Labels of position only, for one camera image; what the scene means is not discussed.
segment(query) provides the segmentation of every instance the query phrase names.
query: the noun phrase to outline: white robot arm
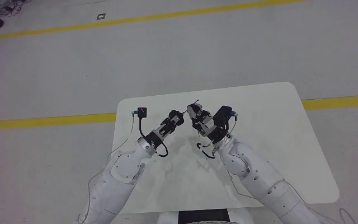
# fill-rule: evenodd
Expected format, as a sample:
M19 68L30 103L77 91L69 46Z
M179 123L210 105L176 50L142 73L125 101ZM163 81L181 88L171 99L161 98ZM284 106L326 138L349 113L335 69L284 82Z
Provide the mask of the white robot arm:
M207 136L222 157L225 168L240 178L242 185L284 224L325 223L314 214L285 182L282 174L268 161L242 142L228 134L228 120L237 114L223 106L211 116L200 104L187 107L192 126Z
M146 108L138 108L135 113L138 114L141 126L141 119L146 117ZM111 223L124 207L144 171L145 165L141 164L142 159L152 158L157 152L157 147L163 144L164 139L183 122L183 114L172 110L160 127L152 130L147 136L142 134L140 127L142 137L138 139L135 151L125 153L117 151L112 155L90 193L89 205L87 203L74 224Z

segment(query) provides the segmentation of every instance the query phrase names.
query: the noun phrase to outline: gray floor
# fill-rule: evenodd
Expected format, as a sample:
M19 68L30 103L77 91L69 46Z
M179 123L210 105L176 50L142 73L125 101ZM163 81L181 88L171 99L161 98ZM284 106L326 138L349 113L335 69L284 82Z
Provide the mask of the gray floor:
M27 4L0 32L94 22L104 12L109 20L243 1L54 2ZM128 97L277 81L293 83L301 99L358 95L357 7L311 0L0 39L0 120L113 113ZM340 189L336 203L313 207L336 220L344 207L358 220L358 109L307 113ZM0 223L71 223L113 130L114 123L0 130ZM251 212L257 223L277 222L264 208ZM114 223L157 216L121 214Z

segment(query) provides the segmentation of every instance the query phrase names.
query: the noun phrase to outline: yellow line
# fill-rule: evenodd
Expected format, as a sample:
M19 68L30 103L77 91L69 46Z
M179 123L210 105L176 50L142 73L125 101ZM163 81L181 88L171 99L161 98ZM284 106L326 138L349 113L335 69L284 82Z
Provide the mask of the yellow line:
M305 110L322 110L332 108L356 108L358 107L358 96L302 100Z
M116 113L58 116L53 118L32 118L21 120L0 120L0 129L106 123L115 121Z
M358 96L317 99L317 100L302 100L302 104L305 110L357 108ZM32 118L32 119L21 119L21 120L0 120L0 129L107 123L107 122L115 122L115 121L116 121L116 113L59 116L53 118Z
M268 1L263 1L263 2L234 4L234 5L230 5L230 6L219 6L219 7L212 7L212 8L202 8L202 9L197 9L197 10L187 10L187 11L181 11L181 12L170 12L170 13L164 13L164 14L158 14L158 15L149 15L149 16L141 16L141 17L134 17L134 18L124 18L124 19L120 19L120 20L93 22L90 24L80 24L80 25L73 25L73 26L55 27L55 28L43 29L43 30L31 30L31 31L24 31L24 32L14 32L14 33L9 33L9 34L0 34L0 39L16 38L19 36L50 34L50 33L54 33L54 32L66 32L66 31L72 31L72 30L90 29L90 28L95 28L95 27L113 26L113 25L119 25L119 24L129 24L129 23L133 23L133 22L162 20L165 18L193 16L193 15L207 14L207 13L214 13L214 12L243 10L243 9L248 9L248 8L274 6L274 5L278 5L278 4L289 4L289 3L304 2L304 1L305 0L268 0Z

